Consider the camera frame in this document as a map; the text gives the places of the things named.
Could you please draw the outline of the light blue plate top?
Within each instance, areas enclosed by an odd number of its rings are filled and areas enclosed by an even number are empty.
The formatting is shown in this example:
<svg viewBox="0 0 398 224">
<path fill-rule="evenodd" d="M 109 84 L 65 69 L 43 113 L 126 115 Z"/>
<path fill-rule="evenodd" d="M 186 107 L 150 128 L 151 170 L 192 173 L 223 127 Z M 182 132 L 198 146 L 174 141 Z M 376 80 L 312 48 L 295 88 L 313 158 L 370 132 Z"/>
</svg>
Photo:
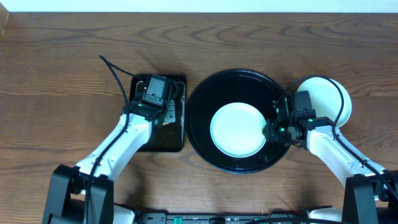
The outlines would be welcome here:
<svg viewBox="0 0 398 224">
<path fill-rule="evenodd" d="M 212 117 L 210 136 L 215 146 L 227 156 L 245 158 L 255 155 L 266 143 L 262 133 L 266 120 L 247 103 L 230 103 Z"/>
</svg>

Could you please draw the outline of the light blue plate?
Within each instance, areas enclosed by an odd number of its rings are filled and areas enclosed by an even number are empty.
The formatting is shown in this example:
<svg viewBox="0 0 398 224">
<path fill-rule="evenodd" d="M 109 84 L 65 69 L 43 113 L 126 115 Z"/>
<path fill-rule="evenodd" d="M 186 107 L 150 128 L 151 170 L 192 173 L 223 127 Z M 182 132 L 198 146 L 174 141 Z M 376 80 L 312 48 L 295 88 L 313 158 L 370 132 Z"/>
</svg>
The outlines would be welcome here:
<svg viewBox="0 0 398 224">
<path fill-rule="evenodd" d="M 266 120 L 247 103 L 230 103 L 212 117 L 210 136 L 215 146 L 227 156 L 245 158 L 255 155 L 266 143 L 262 133 Z"/>
<path fill-rule="evenodd" d="M 340 128 L 349 120 L 353 107 L 351 98 L 344 86 L 335 80 L 334 82 L 342 92 L 344 100 L 343 111 L 336 125 Z M 315 109 L 317 118 L 328 117 L 334 121 L 341 108 L 341 96 L 336 86 L 324 78 L 315 77 L 304 81 L 297 89 L 297 91 L 305 90 L 310 94 L 312 107 Z"/>
</svg>

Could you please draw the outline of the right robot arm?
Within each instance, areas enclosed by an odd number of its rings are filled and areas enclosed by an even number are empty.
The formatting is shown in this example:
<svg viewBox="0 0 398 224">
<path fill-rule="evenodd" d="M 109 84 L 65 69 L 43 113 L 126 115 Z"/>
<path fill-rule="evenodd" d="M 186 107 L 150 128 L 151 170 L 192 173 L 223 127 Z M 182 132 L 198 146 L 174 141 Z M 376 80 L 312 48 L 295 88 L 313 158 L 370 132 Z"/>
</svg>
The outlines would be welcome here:
<svg viewBox="0 0 398 224">
<path fill-rule="evenodd" d="M 294 123 L 268 119 L 268 142 L 300 144 L 316 155 L 345 188 L 343 208 L 319 208 L 309 217 L 343 223 L 397 223 L 397 171 L 388 171 L 356 149 L 327 118 Z"/>
</svg>

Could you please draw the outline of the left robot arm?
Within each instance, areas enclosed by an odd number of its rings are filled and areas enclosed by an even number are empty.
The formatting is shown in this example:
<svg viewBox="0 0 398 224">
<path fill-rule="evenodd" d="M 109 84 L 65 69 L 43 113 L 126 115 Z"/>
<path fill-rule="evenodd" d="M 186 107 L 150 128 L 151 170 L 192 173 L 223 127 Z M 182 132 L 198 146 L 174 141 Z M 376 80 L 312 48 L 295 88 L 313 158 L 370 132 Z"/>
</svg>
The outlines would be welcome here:
<svg viewBox="0 0 398 224">
<path fill-rule="evenodd" d="M 53 172 L 43 223 L 133 223 L 136 214 L 114 202 L 114 184 L 133 155 L 148 143 L 154 149 L 183 146 L 185 100 L 131 101 L 111 133 L 74 167 Z"/>
</svg>

